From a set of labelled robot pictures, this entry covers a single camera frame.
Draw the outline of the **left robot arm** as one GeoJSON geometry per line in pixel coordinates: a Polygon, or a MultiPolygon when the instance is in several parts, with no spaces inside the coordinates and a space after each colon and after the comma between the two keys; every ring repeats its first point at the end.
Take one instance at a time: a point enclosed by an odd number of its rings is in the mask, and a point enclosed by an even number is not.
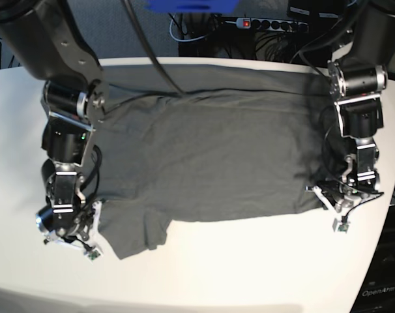
{"type": "Polygon", "coordinates": [[[395,1],[356,1],[298,55],[303,58],[306,52],[331,46],[348,33],[353,34],[350,50],[328,61],[325,76],[336,116],[321,143],[327,176],[309,189],[336,215],[336,232],[348,230],[349,216],[357,207],[383,196],[374,136],[384,127],[381,94],[395,54],[395,1]]]}

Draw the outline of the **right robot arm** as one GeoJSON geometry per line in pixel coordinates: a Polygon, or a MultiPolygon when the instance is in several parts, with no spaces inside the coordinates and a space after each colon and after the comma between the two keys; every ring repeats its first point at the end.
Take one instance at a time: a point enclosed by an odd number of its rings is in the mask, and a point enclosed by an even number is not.
{"type": "Polygon", "coordinates": [[[119,259],[163,245],[171,223],[171,126],[187,94],[141,76],[113,82],[84,41],[67,1],[0,1],[0,35],[44,82],[41,147],[45,206],[36,214],[45,243],[119,259]]]}

